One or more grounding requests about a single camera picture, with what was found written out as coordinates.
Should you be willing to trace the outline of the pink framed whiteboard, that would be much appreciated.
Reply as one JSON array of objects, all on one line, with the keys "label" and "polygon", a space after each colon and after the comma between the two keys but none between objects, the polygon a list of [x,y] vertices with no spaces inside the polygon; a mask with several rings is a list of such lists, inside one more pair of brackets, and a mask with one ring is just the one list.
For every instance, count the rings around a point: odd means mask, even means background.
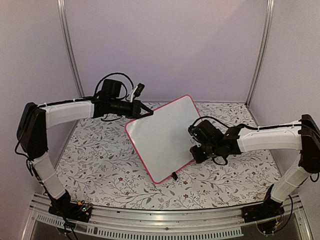
[{"label": "pink framed whiteboard", "polygon": [[125,125],[151,181],[161,184],[193,161],[190,148],[196,143],[188,127],[200,117],[190,95],[184,95],[155,109],[153,115]]}]

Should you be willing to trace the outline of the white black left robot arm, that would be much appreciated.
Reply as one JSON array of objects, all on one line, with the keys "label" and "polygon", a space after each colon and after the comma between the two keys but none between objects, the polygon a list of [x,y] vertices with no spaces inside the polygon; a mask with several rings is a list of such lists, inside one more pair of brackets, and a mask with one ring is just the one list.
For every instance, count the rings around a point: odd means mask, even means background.
[{"label": "white black left robot arm", "polygon": [[28,171],[49,198],[56,201],[54,207],[63,217],[70,217],[75,210],[50,157],[50,130],[79,120],[102,119],[107,122],[107,115],[136,120],[153,114],[153,110],[138,99],[145,89],[143,83],[133,85],[124,96],[120,96],[124,84],[119,80],[106,78],[98,83],[98,87],[100,89],[96,89],[93,95],[82,98],[43,104],[28,102],[17,128],[15,153],[26,158]]}]

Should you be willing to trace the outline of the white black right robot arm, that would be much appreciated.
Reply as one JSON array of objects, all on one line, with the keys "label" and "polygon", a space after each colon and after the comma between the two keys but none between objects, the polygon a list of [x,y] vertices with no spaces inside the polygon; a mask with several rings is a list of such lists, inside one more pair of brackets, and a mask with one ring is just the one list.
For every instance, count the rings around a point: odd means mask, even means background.
[{"label": "white black right robot arm", "polygon": [[293,165],[268,189],[258,208],[262,218],[269,218],[308,177],[320,172],[320,130],[308,114],[280,125],[253,127],[241,123],[229,127],[225,133],[208,119],[207,116],[200,117],[188,127],[188,133],[197,142],[190,152],[198,164],[217,157],[226,160],[230,155],[257,150],[298,151]]}]

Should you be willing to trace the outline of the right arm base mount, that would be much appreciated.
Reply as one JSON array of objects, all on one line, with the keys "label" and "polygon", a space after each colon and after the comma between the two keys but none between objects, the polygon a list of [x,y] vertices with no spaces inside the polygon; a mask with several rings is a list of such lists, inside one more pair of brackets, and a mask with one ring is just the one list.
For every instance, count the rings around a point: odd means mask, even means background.
[{"label": "right arm base mount", "polygon": [[244,219],[245,223],[251,223],[273,218],[282,215],[284,212],[282,202],[267,198],[260,204],[242,207],[241,217]]}]

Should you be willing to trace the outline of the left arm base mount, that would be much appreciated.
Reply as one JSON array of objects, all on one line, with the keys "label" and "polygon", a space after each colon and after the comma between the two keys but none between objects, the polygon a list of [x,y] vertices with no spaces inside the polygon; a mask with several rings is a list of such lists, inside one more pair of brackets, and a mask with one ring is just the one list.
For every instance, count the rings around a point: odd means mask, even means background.
[{"label": "left arm base mount", "polygon": [[88,223],[92,214],[91,203],[80,202],[52,201],[48,212],[52,215],[64,217],[66,219]]}]

